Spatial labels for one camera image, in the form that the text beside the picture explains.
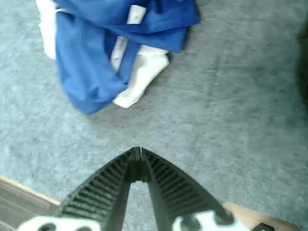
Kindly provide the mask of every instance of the gray carpet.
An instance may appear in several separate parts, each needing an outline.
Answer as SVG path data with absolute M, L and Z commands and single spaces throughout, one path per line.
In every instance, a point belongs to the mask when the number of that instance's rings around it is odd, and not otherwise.
M 0 174 L 63 199 L 132 146 L 181 167 L 221 202 L 308 229 L 308 115 L 296 35 L 307 0 L 199 0 L 185 51 L 130 109 L 93 116 L 63 94 L 43 53 L 35 1 L 0 3 Z M 125 230 L 155 230 L 147 188 Z

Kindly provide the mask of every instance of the carpet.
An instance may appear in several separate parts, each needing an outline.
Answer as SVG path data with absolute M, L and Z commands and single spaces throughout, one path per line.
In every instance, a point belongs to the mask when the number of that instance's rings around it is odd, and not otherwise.
M 308 229 L 308 115 L 296 36 L 307 0 L 198 0 L 185 50 L 129 109 L 92 116 L 62 92 L 43 53 L 35 1 L 0 3 L 0 174 L 64 199 L 133 146 L 232 201 Z M 131 189 L 124 230 L 155 230 L 147 188 Z

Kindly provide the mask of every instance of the clothing pile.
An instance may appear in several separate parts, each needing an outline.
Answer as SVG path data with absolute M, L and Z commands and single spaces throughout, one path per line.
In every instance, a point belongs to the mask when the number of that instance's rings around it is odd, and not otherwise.
M 128 108 L 199 23 L 193 0 L 36 0 L 44 51 L 82 112 Z

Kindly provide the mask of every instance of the wooden surface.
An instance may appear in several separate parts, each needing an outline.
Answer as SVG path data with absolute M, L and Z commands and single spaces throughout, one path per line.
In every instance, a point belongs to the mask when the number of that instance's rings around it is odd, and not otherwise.
M 60 203 L 0 176 L 0 231 L 15 231 L 37 215 L 51 215 Z
M 300 231 L 300 229 L 287 221 L 273 218 L 248 208 L 227 202 L 224 207 L 231 211 L 248 228 L 253 229 L 260 223 L 274 227 L 275 231 Z
M 20 223 L 36 215 L 50 215 L 59 204 L 56 200 L 0 175 L 0 231 L 13 231 Z M 250 229 L 264 223 L 273 226 L 276 231 L 300 231 L 294 224 L 240 205 L 228 202 L 224 207 Z

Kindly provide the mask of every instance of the blue cloth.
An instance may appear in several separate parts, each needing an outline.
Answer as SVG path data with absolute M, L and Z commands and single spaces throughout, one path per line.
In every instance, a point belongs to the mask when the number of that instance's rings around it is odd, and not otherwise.
M 197 24 L 193 0 L 54 0 L 59 8 L 56 65 L 70 101 L 86 114 L 124 91 L 142 45 L 180 52 L 186 29 Z M 127 25 L 131 5 L 146 8 L 142 22 Z M 128 38 L 119 71 L 110 63 L 117 36 Z

